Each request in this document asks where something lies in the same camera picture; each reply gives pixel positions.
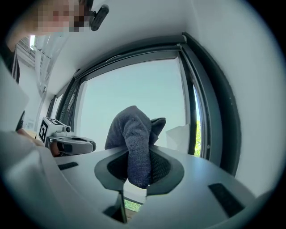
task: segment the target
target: ceiling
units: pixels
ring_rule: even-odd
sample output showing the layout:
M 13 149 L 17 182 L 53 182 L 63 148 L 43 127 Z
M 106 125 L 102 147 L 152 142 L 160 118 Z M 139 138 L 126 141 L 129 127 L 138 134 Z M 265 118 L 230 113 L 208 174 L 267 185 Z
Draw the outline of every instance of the ceiling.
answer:
M 149 37 L 176 35 L 185 30 L 185 0 L 100 0 L 109 14 L 97 32 L 70 34 L 51 73 L 48 92 L 57 94 L 77 69 L 121 45 Z

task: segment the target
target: white surface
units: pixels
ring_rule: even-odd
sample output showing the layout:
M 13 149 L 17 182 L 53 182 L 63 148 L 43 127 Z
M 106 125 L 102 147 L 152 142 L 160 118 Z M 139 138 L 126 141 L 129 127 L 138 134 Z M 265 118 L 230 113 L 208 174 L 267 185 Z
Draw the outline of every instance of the white surface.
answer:
M 102 54 L 144 38 L 179 35 L 185 30 L 184 1 L 106 0 L 109 14 L 97 32 L 70 34 L 51 73 L 48 91 L 57 94 L 75 71 Z
M 41 104 L 41 97 L 38 92 L 36 82 L 36 72 L 34 69 L 27 67 L 21 61 L 19 61 L 19 67 L 19 86 L 29 97 L 29 102 L 25 108 L 23 127 L 33 131 L 36 124 L 38 109 Z
M 285 163 L 286 73 L 274 37 L 239 1 L 186 0 L 186 31 L 219 64 L 236 98 L 241 156 L 236 178 L 256 196 Z
M 146 201 L 147 190 L 136 187 L 131 184 L 128 179 L 124 183 L 123 191 L 124 197 L 127 197 L 128 199 L 142 204 Z
M 187 154 L 189 150 L 189 131 L 190 124 L 166 131 L 167 148 Z
M 15 131 L 28 96 L 17 85 L 0 57 L 0 131 Z
M 165 132 L 185 125 L 185 102 L 178 59 L 159 60 L 115 69 L 87 81 L 79 136 L 93 139 L 104 150 L 115 116 L 137 106 L 150 119 L 166 118 L 156 145 L 166 147 Z
M 62 97 L 63 97 L 63 95 L 60 95 L 59 97 L 56 98 L 56 101 L 54 103 L 54 107 L 53 107 L 53 110 L 52 110 L 52 114 L 50 115 L 50 117 L 52 119 L 55 119 L 55 116 L 57 114 L 57 111 L 58 111 L 58 108 L 59 108 L 59 104 L 60 104 L 60 102 L 62 100 Z

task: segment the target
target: gray towel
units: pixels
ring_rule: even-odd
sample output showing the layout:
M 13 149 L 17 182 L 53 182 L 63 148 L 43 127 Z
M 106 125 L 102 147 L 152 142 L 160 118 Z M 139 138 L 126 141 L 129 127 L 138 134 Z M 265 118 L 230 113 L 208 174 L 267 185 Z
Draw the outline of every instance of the gray towel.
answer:
M 150 184 L 151 161 L 149 145 L 158 140 L 166 124 L 165 118 L 150 120 L 136 106 L 121 111 L 111 123 L 105 149 L 126 145 L 128 155 L 128 180 L 140 188 Z

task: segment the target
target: sky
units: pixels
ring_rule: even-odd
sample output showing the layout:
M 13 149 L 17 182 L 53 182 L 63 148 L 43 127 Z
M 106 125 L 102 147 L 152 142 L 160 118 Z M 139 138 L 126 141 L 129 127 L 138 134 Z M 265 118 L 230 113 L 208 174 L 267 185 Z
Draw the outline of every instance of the sky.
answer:
M 156 142 L 156 145 L 166 147 L 166 131 L 185 125 L 178 59 L 133 64 L 88 80 L 77 135 L 93 139 L 97 144 L 96 151 L 104 150 L 114 117 L 133 105 L 150 119 L 166 118 L 166 125 Z

